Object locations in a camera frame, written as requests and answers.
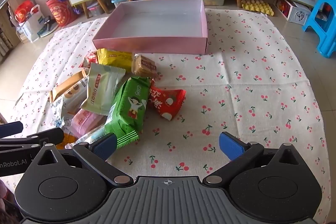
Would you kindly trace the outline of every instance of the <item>pink box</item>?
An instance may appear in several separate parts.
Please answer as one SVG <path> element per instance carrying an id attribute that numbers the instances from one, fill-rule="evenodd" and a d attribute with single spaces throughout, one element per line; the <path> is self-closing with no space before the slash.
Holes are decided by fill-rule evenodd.
<path id="1" fill-rule="evenodd" d="M 205 54 L 208 29 L 202 0 L 121 3 L 93 38 L 97 49 Z"/>

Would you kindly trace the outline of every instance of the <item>pink snack package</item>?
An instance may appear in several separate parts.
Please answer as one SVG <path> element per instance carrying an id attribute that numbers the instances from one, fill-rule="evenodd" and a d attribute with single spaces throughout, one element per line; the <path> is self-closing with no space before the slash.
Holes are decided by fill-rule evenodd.
<path id="1" fill-rule="evenodd" d="M 80 109 L 71 120 L 72 133 L 78 138 L 82 137 L 96 128 L 103 117 L 103 115 Z"/>

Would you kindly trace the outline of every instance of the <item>red snack package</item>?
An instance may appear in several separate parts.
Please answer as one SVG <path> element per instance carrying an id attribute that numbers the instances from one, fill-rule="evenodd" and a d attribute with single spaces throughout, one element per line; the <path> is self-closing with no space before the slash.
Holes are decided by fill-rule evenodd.
<path id="1" fill-rule="evenodd" d="M 97 51 L 88 52 L 87 55 L 84 57 L 83 62 L 79 65 L 79 68 L 90 68 L 91 63 L 98 64 Z"/>
<path id="2" fill-rule="evenodd" d="M 179 112 L 185 92 L 185 90 L 160 90 L 154 86 L 154 81 L 152 81 L 148 102 L 162 117 L 170 121 Z"/>

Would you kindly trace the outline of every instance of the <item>yellow egg carton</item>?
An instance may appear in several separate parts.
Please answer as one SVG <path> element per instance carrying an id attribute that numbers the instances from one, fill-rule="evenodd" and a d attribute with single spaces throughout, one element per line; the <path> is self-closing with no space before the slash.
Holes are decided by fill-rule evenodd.
<path id="1" fill-rule="evenodd" d="M 241 6 L 245 10 L 261 12 L 266 15 L 274 16 L 272 8 L 263 0 L 241 0 Z"/>

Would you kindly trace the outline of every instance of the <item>tablecloth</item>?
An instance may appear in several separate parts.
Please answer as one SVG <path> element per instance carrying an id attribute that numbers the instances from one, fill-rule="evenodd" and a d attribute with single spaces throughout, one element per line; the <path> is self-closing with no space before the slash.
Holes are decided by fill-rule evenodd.
<path id="1" fill-rule="evenodd" d="M 270 20 L 239 10 L 206 10 L 206 55 L 145 54 L 157 65 L 156 85 L 185 89 L 172 121 L 148 109 L 139 140 L 109 159 L 132 177 L 203 177 L 229 162 L 218 147 L 228 131 L 244 142 L 278 148 L 291 142 L 317 178 L 323 197 L 314 219 L 330 209 L 330 172 L 323 120 L 309 80 Z M 51 128 L 48 92 L 79 71 L 95 47 L 92 38 L 105 18 L 58 31 L 40 55 L 14 107 L 24 137 Z M 14 191 L 22 175 L 3 177 Z"/>

